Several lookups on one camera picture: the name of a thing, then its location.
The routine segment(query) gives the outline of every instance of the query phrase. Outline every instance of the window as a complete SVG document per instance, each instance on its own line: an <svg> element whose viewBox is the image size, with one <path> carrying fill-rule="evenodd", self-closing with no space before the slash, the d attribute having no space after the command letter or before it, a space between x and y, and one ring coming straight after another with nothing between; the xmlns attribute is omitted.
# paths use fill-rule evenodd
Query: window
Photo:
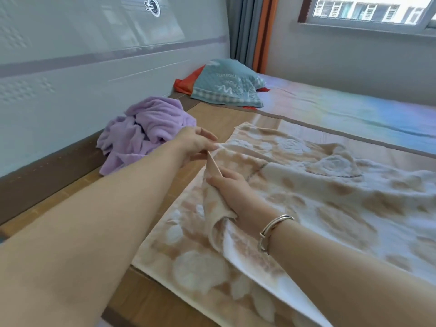
<svg viewBox="0 0 436 327"><path fill-rule="evenodd" d="M436 36L436 0L304 0L298 21Z"/></svg>

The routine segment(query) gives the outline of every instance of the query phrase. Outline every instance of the colorful bed sheet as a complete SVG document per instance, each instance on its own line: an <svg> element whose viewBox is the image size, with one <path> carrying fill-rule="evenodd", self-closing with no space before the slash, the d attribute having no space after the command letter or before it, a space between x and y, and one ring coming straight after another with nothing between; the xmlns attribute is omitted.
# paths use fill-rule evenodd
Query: colorful bed sheet
<svg viewBox="0 0 436 327"><path fill-rule="evenodd" d="M388 148L436 157L436 107L262 76L262 114Z"/></svg>

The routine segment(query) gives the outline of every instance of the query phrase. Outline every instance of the lavender towel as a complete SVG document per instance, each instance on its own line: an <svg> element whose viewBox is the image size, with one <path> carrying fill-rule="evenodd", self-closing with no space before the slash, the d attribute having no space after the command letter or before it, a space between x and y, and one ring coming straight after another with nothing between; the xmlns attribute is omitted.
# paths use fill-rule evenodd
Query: lavender towel
<svg viewBox="0 0 436 327"><path fill-rule="evenodd" d="M97 148L109 154L100 174L105 176L136 162L174 139L182 127L195 125L195 118L173 98L150 96L132 105L125 116L111 120L97 140Z"/></svg>

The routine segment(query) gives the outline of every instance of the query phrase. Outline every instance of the person's left hand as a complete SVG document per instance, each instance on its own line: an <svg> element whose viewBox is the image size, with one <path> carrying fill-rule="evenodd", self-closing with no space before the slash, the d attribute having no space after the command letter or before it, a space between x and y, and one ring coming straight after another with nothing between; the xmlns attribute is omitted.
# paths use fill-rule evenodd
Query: person's left hand
<svg viewBox="0 0 436 327"><path fill-rule="evenodd" d="M192 160L207 159L206 151L218 148L217 137L201 127L183 127L173 140L181 154L182 166Z"/></svg>

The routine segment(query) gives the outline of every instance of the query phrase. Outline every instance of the teal pillow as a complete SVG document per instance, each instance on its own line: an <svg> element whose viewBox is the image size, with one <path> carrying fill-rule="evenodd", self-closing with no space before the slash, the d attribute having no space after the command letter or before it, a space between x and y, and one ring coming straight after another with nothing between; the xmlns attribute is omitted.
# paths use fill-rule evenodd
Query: teal pillow
<svg viewBox="0 0 436 327"><path fill-rule="evenodd" d="M197 78L192 98L213 104L263 107L256 90L265 87L259 75L230 58L211 60Z"/></svg>

